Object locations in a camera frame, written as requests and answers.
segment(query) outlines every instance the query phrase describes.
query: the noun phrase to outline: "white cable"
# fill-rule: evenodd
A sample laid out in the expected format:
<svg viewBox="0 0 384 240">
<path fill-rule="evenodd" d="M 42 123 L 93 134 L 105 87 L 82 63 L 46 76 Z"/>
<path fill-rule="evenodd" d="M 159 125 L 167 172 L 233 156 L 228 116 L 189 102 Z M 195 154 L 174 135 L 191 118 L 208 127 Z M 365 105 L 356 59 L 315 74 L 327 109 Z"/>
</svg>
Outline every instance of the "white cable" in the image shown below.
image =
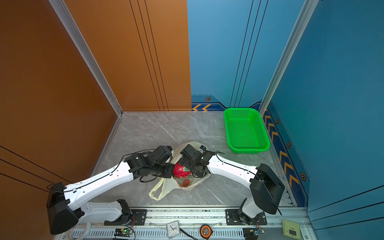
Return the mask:
<svg viewBox="0 0 384 240">
<path fill-rule="evenodd" d="M 65 232 L 65 236 L 66 236 L 69 240 L 83 240 L 83 239 L 88 235 L 88 233 L 91 231 L 91 223 L 90 223 L 90 222 L 87 222 L 87 226 L 85 227 L 85 231 L 84 231 L 83 234 L 82 234 L 80 237 L 78 237 L 78 238 L 72 238 L 72 236 L 71 236 L 72 230 L 73 230 L 73 228 L 71 228 L 70 230 L 68 230 L 68 231 Z"/>
</svg>

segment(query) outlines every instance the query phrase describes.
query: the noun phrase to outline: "black line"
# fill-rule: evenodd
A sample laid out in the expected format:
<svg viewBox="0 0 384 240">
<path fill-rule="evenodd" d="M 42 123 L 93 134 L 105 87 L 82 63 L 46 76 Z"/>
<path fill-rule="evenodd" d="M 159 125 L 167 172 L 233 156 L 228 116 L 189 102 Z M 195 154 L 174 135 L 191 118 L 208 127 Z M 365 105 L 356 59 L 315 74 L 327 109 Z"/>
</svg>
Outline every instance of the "black line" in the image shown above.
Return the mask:
<svg viewBox="0 0 384 240">
<path fill-rule="evenodd" d="M 352 211 L 356 211 L 356 210 L 359 210 L 359 209 L 364 209 L 364 208 L 366 208 L 366 207 L 371 207 L 371 206 L 379 205 L 379 204 L 382 204 L 382 203 L 384 203 L 384 202 L 378 202 L 378 203 L 376 203 L 376 204 L 371 204 L 371 205 L 368 205 L 368 206 L 365 206 L 365 207 L 359 207 L 359 208 L 357 208 L 357 209 L 352 209 L 352 210 L 349 210 L 349 211 L 341 212 L 341 213 L 339 213 L 339 214 L 333 214 L 333 215 L 328 216 L 328 217 L 333 217 L 333 216 L 340 215 L 340 214 L 344 214 L 344 213 L 347 213 L 347 212 L 352 212 Z M 317 220 L 321 220 L 321 219 L 325 219 L 325 218 L 328 218 L 328 217 L 322 217 L 322 218 L 319 218 L 319 219 L 316 219 L 316 220 L 311 220 L 311 222 L 313 222 L 313 221 L 317 221 Z"/>
<path fill-rule="evenodd" d="M 160 64 L 159 64 L 159 57 L 157 56 L 156 45 L 155 45 L 155 39 L 154 39 L 154 37 L 153 37 L 152 26 L 151 26 L 151 21 L 150 21 L 150 19 L 149 19 L 149 13 L 148 13 L 148 8 L 147 8 L 147 2 L 146 2 L 146 0 L 144 0 L 144 3 L 145 3 L 145 8 L 146 8 L 146 10 L 147 10 L 148 21 L 149 21 L 149 27 L 150 27 L 150 29 L 151 29 L 152 40 L 153 40 L 153 46 L 155 47 L 155 54 L 156 54 L 156 58 L 157 58 L 157 65 L 159 66 L 159 72 L 160 72 L 161 84 L 163 85 L 164 98 L 166 99 L 167 110 L 169 111 L 169 108 L 168 108 L 168 102 L 167 102 L 166 90 L 164 89 L 163 77 L 162 77 L 162 75 L 161 75 L 161 69 L 160 69 Z"/>
<path fill-rule="evenodd" d="M 153 58 L 152 58 L 151 48 L 150 48 L 150 46 L 149 46 L 149 42 L 148 42 L 147 31 L 145 30 L 145 25 L 144 25 L 143 15 L 141 15 L 141 9 L 140 9 L 139 0 L 137 0 L 137 5 L 139 6 L 139 11 L 140 11 L 140 16 L 141 16 L 141 21 L 142 21 L 142 23 L 143 23 L 143 28 L 144 28 L 145 38 L 147 39 L 147 44 L 148 44 L 148 49 L 149 49 L 149 55 L 151 56 L 151 61 L 152 61 L 152 66 L 153 66 L 153 71 L 155 72 L 157 88 L 159 89 L 159 94 L 160 94 L 160 99 L 161 99 L 161 105 L 163 105 L 163 110 L 165 110 L 165 108 L 164 108 L 164 103 L 163 103 L 163 97 L 161 96 L 161 92 L 160 92 L 159 81 L 158 81 L 158 79 L 157 79 L 157 74 L 156 74 L 155 64 L 153 63 Z"/>
<path fill-rule="evenodd" d="M 7 151 L 9 151 L 9 152 L 11 152 L 11 153 L 13 153 L 13 154 L 15 154 L 15 155 L 16 155 L 16 156 L 18 156 L 18 157 L 21 157 L 22 159 L 24 159 L 24 160 L 26 160 L 26 161 L 28 161 L 28 162 L 30 162 L 30 163 L 32 163 L 32 164 L 34 164 L 34 165 L 38 166 L 39 168 L 42 168 L 42 169 L 46 170 L 47 172 L 50 172 L 50 173 L 52 173 L 53 175 L 55 175 L 55 176 L 57 176 L 57 177 L 59 177 L 59 178 L 61 178 L 61 179 L 65 180 L 65 181 L 67 181 L 67 182 L 69 182 L 69 183 L 72 183 L 72 182 L 70 182 L 70 181 L 66 180 L 65 178 L 63 178 L 63 177 L 60 177 L 59 175 L 57 175 L 57 174 L 54 174 L 53 172 L 51 172 L 51 171 L 49 171 L 49 170 L 47 170 L 47 169 L 43 168 L 42 166 L 40 166 L 40 165 L 38 165 L 38 164 L 36 164 L 36 163 L 34 163 L 34 162 L 32 162 L 32 161 L 29 161 L 29 160 L 28 160 L 28 159 L 26 159 L 25 157 L 22 157 L 22 156 L 20 156 L 19 154 L 15 153 L 15 152 L 12 152 L 12 151 L 11 151 L 11 150 L 9 150 L 8 148 L 5 148 L 5 147 L 3 147 L 3 146 L 1 146 L 1 145 L 0 145 L 0 147 L 2 147 L 2 148 L 4 148 L 5 150 L 7 150 Z"/>
<path fill-rule="evenodd" d="M 345 226 L 345 225 L 349 225 L 349 224 L 355 224 L 355 223 L 361 223 L 361 222 L 369 222 L 369 221 L 378 220 L 378 219 L 383 219 L 383 218 L 384 218 L 384 217 L 378 217 L 378 218 L 373 218 L 373 219 L 368 219 L 368 220 L 363 220 L 363 221 L 358 221 L 358 222 L 351 222 L 351 223 L 346 223 L 346 224 L 340 224 L 340 225 L 331 226 L 331 227 L 323 227 L 323 228 L 315 229 L 315 231 L 317 231 L 317 230 L 323 230 L 323 229 L 327 229 L 327 228 L 333 228 L 333 227 Z"/>
<path fill-rule="evenodd" d="M 255 30 L 256 21 L 257 21 L 257 16 L 259 15 L 259 10 L 260 10 L 260 5 L 261 5 L 261 3 L 262 3 L 262 1 L 260 0 L 259 8 L 257 9 L 257 14 L 256 14 L 256 18 L 255 18 L 255 23 L 254 23 L 254 25 L 253 25 L 253 29 L 252 29 L 251 40 L 249 41 L 248 50 L 247 50 L 247 55 L 246 55 L 246 57 L 245 57 L 245 62 L 244 62 L 244 66 L 243 66 L 243 71 L 242 71 L 242 73 L 241 73 L 241 77 L 240 77 L 239 88 L 237 89 L 237 94 L 236 94 L 236 99 L 235 99 L 235 105 L 234 105 L 234 107 L 236 106 L 237 96 L 238 96 L 238 94 L 239 94 L 239 89 L 240 89 L 240 85 L 241 85 L 241 79 L 243 78 L 245 65 L 247 64 L 247 58 L 248 58 L 248 53 L 249 53 L 249 47 L 251 46 L 252 37 L 253 37 L 253 31 Z"/>
<path fill-rule="evenodd" d="M 244 80 L 243 90 L 241 91 L 241 96 L 240 96 L 239 104 L 237 105 L 238 107 L 240 106 L 241 98 L 242 98 L 242 96 L 243 96 L 243 92 L 244 92 L 244 88 L 245 88 L 245 83 L 247 82 L 247 77 L 248 77 L 249 69 L 251 68 L 251 63 L 252 63 L 253 54 L 255 53 L 257 40 L 259 39 L 259 34 L 260 34 L 260 30 L 261 30 L 261 28 L 262 28 L 262 24 L 263 24 L 263 20 L 264 20 L 264 16 L 265 16 L 266 7 L 268 6 L 268 2 L 269 2 L 269 0 L 267 0 L 266 5 L 265 5 L 265 10 L 264 10 L 263 18 L 262 18 L 262 23 L 260 24 L 259 33 L 257 34 L 255 47 L 253 48 L 253 53 L 252 53 L 252 57 L 251 57 L 251 62 L 249 63 L 249 67 L 248 67 L 247 75 L 246 75 L 245 80 Z"/>
<path fill-rule="evenodd" d="M 319 207 L 319 208 L 317 208 L 317 209 L 314 209 L 314 210 L 311 210 L 311 211 L 309 211 L 308 213 L 310 213 L 310 212 L 313 212 L 313 211 L 316 211 L 316 210 L 319 210 L 319 209 L 322 209 L 323 207 L 328 207 L 328 206 L 330 206 L 330 205 L 332 205 L 332 204 L 336 204 L 336 203 L 338 203 L 338 202 L 342 202 L 342 201 L 344 201 L 344 200 L 347 200 L 347 199 L 350 199 L 350 198 L 356 197 L 356 196 L 358 196 L 358 195 L 361 195 L 361 194 L 364 194 L 364 193 L 367 193 L 367 192 L 370 192 L 370 191 L 373 191 L 373 190 L 379 189 L 379 188 L 381 188 L 381 187 L 384 187 L 384 185 L 381 185 L 380 187 L 375 187 L 375 188 L 373 188 L 373 189 L 371 189 L 371 190 L 368 190 L 368 191 L 365 191 L 365 192 L 362 192 L 362 193 L 359 193 L 359 194 L 353 195 L 352 197 L 347 197 L 347 198 L 345 198 L 345 199 L 342 199 L 342 200 L 340 200 L 340 201 L 337 201 L 337 202 L 334 202 L 334 203 L 331 203 L 331 204 L 328 204 L 328 205 L 325 205 L 325 206 Z"/>
<path fill-rule="evenodd" d="M 44 189 L 42 189 L 42 188 L 39 188 L 39 187 L 33 186 L 33 185 L 29 184 L 29 183 L 23 182 L 23 181 L 21 181 L 21 180 L 18 180 L 18 179 L 16 179 L 16 178 L 10 177 L 10 176 L 8 176 L 8 175 L 5 175 L 5 174 L 3 174 L 3 173 L 0 173 L 0 174 L 1 174 L 1 175 L 3 175 L 3 176 L 6 176 L 6 177 L 12 178 L 13 180 L 16 180 L 16 181 L 19 181 L 19 182 L 25 183 L 26 185 L 29 185 L 29 186 L 35 187 L 35 188 L 37 188 L 37 189 L 43 190 L 44 192 L 49 192 L 49 191 L 47 191 L 47 190 L 44 190 Z"/>
<path fill-rule="evenodd" d="M 133 18 L 135 19 L 136 28 L 137 28 L 137 33 L 139 34 L 139 38 L 140 38 L 140 42 L 141 42 L 141 47 L 143 48 L 143 53 L 144 53 L 145 61 L 147 62 L 147 67 L 148 67 L 149 77 L 151 78 L 153 91 L 155 92 L 155 97 L 156 97 L 156 101 L 157 101 L 157 106 L 159 107 L 159 111 L 161 111 L 161 110 L 160 110 L 160 105 L 159 105 L 159 100 L 157 99 L 157 94 L 156 94 L 156 91 L 155 91 L 155 85 L 153 85 L 153 80 L 152 80 L 152 76 L 151 76 L 151 71 L 149 70 L 149 65 L 148 65 L 147 57 L 146 57 L 146 55 L 145 55 L 143 42 L 141 41 L 141 36 L 140 36 L 140 32 L 139 32 L 139 27 L 137 26 L 135 13 L 133 12 L 133 7 L 132 7 L 131 0 L 129 0 L 129 3 L 130 3 L 130 5 L 131 5 Z"/>
<path fill-rule="evenodd" d="M 40 177 L 40 176 L 37 176 L 36 174 L 33 174 L 33 173 L 31 173 L 31 172 L 29 172 L 29 171 L 27 171 L 27 170 L 25 170 L 25 169 L 22 169 L 21 167 L 18 167 L 18 166 L 16 166 L 16 165 L 13 165 L 12 163 L 7 162 L 6 160 L 3 160 L 3 159 L 1 159 L 1 158 L 0 158 L 0 160 L 3 161 L 3 162 L 5 162 L 5 163 L 8 163 L 9 165 L 12 165 L 12 166 L 14 166 L 14 167 L 17 167 L 18 169 L 21 169 L 21 170 L 23 170 L 23 171 L 25 171 L 25 172 L 27 172 L 27 173 L 30 173 L 30 174 L 32 174 L 32 175 L 34 175 L 34 176 L 36 176 L 36 177 L 39 177 L 39 178 L 41 178 L 41 179 L 43 179 L 43 180 L 46 180 L 45 178 L 42 178 L 42 177 Z"/>
<path fill-rule="evenodd" d="M 245 43 L 245 37 L 247 36 L 247 30 L 248 30 L 248 25 L 249 25 L 249 19 L 251 18 L 252 6 L 253 6 L 253 0 L 252 0 L 252 4 L 251 4 L 251 10 L 249 11 L 249 17 L 248 17 L 248 22 L 247 22 L 247 28 L 245 29 L 245 35 L 244 35 L 244 40 L 243 40 L 243 46 L 242 46 L 242 48 L 241 48 L 239 64 L 238 64 L 238 66 L 237 66 L 237 71 L 236 71 L 236 76 L 235 76 L 235 83 L 233 84 L 233 90 L 232 90 L 232 95 L 231 95 L 231 102 L 229 103 L 229 107 L 231 107 L 231 104 L 232 104 L 232 98 L 233 98 L 233 93 L 235 92 L 237 73 L 239 72 L 240 60 L 241 60 L 241 56 L 242 56 L 242 54 L 243 54 L 243 48 L 244 48 L 244 43 Z"/>
</svg>

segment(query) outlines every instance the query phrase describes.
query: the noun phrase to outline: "analog clock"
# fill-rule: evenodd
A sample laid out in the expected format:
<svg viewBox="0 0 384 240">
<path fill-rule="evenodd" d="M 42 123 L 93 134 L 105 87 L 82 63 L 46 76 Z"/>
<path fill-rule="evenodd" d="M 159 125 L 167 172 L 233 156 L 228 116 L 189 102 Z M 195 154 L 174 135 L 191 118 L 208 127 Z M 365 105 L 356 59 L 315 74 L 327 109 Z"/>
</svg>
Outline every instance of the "analog clock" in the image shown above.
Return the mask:
<svg viewBox="0 0 384 240">
<path fill-rule="evenodd" d="M 173 238 L 180 235 L 179 222 L 174 221 L 167 224 L 167 236 Z"/>
</svg>

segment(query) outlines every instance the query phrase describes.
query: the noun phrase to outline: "blue wall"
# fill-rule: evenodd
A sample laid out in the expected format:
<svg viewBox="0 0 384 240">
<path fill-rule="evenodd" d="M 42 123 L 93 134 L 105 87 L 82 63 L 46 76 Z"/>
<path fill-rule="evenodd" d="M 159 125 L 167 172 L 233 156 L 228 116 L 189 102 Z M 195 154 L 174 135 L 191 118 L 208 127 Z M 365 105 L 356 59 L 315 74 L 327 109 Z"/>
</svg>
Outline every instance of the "blue wall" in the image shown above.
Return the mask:
<svg viewBox="0 0 384 240">
<path fill-rule="evenodd" d="M 260 101 L 304 0 L 187 3 L 192 94 L 213 95 L 225 107 L 230 103 L 232 107 L 250 107 Z"/>
<path fill-rule="evenodd" d="M 363 193 L 384 184 L 383 9 L 378 0 L 319 1 L 272 99 L 309 174 L 320 239 L 363 223 L 332 226 L 384 217 L 384 204 L 351 211 L 384 201 L 384 187 Z"/>
</svg>

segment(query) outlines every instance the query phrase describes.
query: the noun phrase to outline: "marble floor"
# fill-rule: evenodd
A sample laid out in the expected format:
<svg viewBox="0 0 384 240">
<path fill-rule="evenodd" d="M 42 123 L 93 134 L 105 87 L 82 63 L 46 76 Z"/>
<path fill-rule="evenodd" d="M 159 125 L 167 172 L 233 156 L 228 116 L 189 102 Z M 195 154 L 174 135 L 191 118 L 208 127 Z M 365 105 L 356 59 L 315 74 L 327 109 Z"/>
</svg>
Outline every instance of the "marble floor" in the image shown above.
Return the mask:
<svg viewBox="0 0 384 240">
<path fill-rule="evenodd" d="M 196 141 L 211 151 L 225 153 L 224 157 L 246 165 L 269 165 L 277 172 L 277 164 L 271 150 L 258 154 L 233 153 L 227 144 L 223 112 L 125 112 L 98 172 L 116 165 L 122 155 L 141 149 L 154 149 L 159 145 L 172 146 Z M 147 205 L 226 205 L 239 206 L 252 194 L 243 185 L 220 175 L 211 175 L 191 191 L 174 189 L 159 201 L 148 195 L 158 183 L 140 183 L 138 179 L 121 184 L 99 196 L 94 202 L 112 202 L 126 199 L 129 206 Z M 161 188 L 155 192 L 157 197 Z M 280 206 L 292 206 L 286 191 Z"/>
</svg>

